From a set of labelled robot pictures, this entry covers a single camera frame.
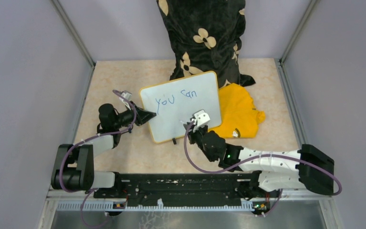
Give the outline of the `yellow-framed whiteboard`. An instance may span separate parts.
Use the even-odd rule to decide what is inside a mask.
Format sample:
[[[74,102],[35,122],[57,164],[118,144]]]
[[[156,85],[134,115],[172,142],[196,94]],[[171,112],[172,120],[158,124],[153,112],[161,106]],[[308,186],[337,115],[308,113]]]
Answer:
[[[217,74],[213,71],[144,87],[139,95],[143,108],[157,114],[148,122],[155,143],[183,137],[180,120],[188,122],[200,110],[208,113],[209,128],[222,123]]]

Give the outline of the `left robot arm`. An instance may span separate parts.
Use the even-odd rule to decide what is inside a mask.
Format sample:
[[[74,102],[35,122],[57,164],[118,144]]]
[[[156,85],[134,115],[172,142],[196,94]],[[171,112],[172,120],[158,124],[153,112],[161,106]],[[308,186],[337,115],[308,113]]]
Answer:
[[[112,104],[99,107],[97,134],[76,144],[59,145],[51,187],[67,192],[88,191],[104,188],[111,197],[119,197],[124,191],[122,182],[116,180],[116,172],[95,171],[94,158],[114,149],[124,133],[132,131],[134,125],[141,126],[156,113],[145,111],[133,102],[131,108],[119,113]]]

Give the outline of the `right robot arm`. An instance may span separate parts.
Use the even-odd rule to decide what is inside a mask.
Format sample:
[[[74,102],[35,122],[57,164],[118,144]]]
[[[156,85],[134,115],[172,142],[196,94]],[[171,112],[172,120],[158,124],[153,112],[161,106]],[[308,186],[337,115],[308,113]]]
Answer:
[[[261,151],[228,144],[208,127],[193,123],[185,128],[184,151],[189,163],[198,171],[209,173],[190,158],[187,144],[197,145],[210,162],[218,162],[220,174],[226,171],[249,172],[255,178],[249,184],[252,195],[261,197],[276,189],[307,189],[325,196],[336,196],[342,185],[334,175],[334,160],[310,144],[303,144],[292,151]]]

